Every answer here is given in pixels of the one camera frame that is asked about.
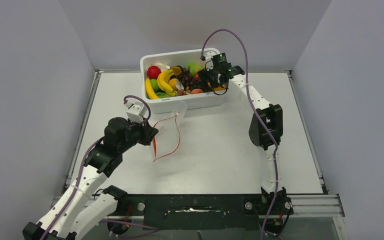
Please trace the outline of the clear orange-zip bag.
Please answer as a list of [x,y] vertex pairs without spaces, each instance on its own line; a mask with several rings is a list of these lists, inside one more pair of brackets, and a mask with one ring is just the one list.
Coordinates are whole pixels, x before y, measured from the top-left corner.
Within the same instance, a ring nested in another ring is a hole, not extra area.
[[180,123],[187,111],[184,101],[178,102],[169,117],[157,121],[153,127],[158,133],[151,142],[150,152],[152,162],[174,154],[181,144]]

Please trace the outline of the yellow toy banana bunch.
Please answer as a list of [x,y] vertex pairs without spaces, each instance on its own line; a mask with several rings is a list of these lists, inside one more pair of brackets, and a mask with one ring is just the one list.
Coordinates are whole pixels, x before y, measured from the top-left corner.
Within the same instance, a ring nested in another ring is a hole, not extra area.
[[173,70],[168,69],[162,71],[157,77],[158,86],[161,87],[161,89],[171,97],[174,97],[176,95],[175,90],[169,85],[169,80],[173,75]]

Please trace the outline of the yellow toy bell pepper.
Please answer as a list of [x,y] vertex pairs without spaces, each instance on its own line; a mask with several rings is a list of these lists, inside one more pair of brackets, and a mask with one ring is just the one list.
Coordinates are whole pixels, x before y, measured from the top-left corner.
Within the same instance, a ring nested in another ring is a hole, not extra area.
[[211,84],[208,83],[208,87],[210,88],[211,91],[214,91],[214,92],[224,91],[226,89],[224,84],[218,87],[212,87]]

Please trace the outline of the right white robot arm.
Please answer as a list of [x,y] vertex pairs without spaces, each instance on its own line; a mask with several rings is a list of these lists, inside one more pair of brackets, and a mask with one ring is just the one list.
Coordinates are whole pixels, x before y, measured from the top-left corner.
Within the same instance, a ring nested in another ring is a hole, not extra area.
[[283,187],[278,166],[279,145],[284,132],[282,107],[266,100],[249,81],[249,74],[239,66],[225,63],[212,69],[204,68],[197,75],[208,90],[221,88],[226,93],[232,92],[250,106],[252,118],[248,135],[251,143],[261,148],[266,158],[261,207],[267,215],[275,213],[281,207],[278,193]]

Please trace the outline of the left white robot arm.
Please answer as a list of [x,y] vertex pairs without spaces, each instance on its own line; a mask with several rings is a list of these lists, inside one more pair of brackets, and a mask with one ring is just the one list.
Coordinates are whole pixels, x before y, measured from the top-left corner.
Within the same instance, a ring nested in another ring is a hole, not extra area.
[[136,144],[149,146],[158,129],[148,122],[122,117],[109,120],[103,137],[86,151],[78,174],[58,202],[38,222],[29,222],[22,235],[26,240],[80,240],[109,214],[115,212],[127,193],[109,186],[98,199],[89,199],[123,161],[123,154]]

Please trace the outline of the white plastic food bin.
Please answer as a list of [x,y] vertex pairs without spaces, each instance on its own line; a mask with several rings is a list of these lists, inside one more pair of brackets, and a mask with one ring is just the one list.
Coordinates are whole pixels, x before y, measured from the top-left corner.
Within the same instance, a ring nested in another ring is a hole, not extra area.
[[182,66],[185,67],[189,63],[199,63],[201,57],[201,49],[181,50],[174,52],[165,52],[158,54],[145,55],[140,59],[141,70],[141,98],[150,106],[153,114],[162,114],[171,112],[175,105],[184,102],[188,110],[213,107],[221,105],[226,95],[216,95],[213,92],[205,92],[192,95],[172,96],[160,99],[150,99],[145,88],[145,80],[147,79],[147,70],[155,64],[163,64],[165,66]]

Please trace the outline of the green toy cabbage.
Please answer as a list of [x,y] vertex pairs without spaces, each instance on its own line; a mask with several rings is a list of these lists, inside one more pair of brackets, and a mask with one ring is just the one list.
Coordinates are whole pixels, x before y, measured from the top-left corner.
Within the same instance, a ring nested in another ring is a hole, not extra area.
[[200,70],[202,70],[202,66],[199,63],[192,62],[186,66],[186,69],[192,76],[195,76]]

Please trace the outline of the dark purple toy grapes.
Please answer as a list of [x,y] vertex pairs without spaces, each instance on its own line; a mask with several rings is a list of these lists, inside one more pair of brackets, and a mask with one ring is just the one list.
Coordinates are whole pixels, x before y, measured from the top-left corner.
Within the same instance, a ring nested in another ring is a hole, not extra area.
[[202,82],[198,75],[192,75],[190,70],[185,67],[182,69],[181,73],[177,76],[177,78],[181,82],[185,91],[203,89]]

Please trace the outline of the toy peach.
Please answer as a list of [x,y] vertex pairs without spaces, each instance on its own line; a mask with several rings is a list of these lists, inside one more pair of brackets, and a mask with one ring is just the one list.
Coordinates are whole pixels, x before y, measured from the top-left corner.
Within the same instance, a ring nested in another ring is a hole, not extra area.
[[204,91],[200,88],[195,88],[193,89],[191,92],[190,92],[192,95],[195,95],[195,94],[201,94],[201,93],[204,93]]

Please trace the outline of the green toy leaf vegetable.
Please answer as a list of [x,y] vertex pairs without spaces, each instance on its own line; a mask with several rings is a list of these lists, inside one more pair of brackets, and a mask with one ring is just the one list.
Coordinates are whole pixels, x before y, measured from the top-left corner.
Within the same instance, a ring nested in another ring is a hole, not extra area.
[[170,98],[171,95],[169,95],[168,93],[166,92],[155,92],[155,94],[157,95],[158,98],[160,99],[163,99],[163,98]]

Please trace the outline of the single yellow toy banana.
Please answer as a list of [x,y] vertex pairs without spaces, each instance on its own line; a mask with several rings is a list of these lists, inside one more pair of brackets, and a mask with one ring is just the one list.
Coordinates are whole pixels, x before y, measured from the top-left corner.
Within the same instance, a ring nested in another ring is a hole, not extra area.
[[147,78],[144,83],[145,83],[145,91],[146,91],[148,98],[150,100],[159,99],[159,96],[155,93],[155,91],[153,89],[151,80],[149,78]]

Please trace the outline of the white toy mushroom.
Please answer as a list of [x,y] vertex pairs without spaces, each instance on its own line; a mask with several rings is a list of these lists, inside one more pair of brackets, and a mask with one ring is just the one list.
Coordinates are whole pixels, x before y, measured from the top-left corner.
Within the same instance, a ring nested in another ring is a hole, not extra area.
[[175,83],[175,87],[178,91],[184,91],[185,90],[185,87],[183,86],[182,82],[181,81],[177,81]]

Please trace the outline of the yellow toy lemon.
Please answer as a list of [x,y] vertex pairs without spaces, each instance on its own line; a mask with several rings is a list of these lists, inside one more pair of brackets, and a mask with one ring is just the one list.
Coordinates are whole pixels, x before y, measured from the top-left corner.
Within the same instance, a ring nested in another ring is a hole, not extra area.
[[170,87],[171,87],[173,90],[177,91],[177,90],[178,90],[178,87],[179,87],[179,85],[180,85],[180,82],[179,82],[179,80],[178,80],[177,78],[172,78],[172,79],[170,79],[170,80],[168,81],[168,84],[170,85]]

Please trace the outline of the red toy apple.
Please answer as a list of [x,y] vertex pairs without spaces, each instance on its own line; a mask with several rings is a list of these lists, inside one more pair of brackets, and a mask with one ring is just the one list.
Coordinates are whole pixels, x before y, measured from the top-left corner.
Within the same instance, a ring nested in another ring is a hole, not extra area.
[[156,65],[151,65],[146,71],[146,76],[151,79],[157,79],[158,76],[162,73],[161,69]]

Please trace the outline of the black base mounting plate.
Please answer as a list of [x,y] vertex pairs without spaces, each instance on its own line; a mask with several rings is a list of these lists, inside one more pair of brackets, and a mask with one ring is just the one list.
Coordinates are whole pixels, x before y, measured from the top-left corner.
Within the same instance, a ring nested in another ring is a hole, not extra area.
[[143,220],[158,230],[264,229],[279,235],[294,214],[286,189],[277,194],[117,194],[109,215],[122,220]]

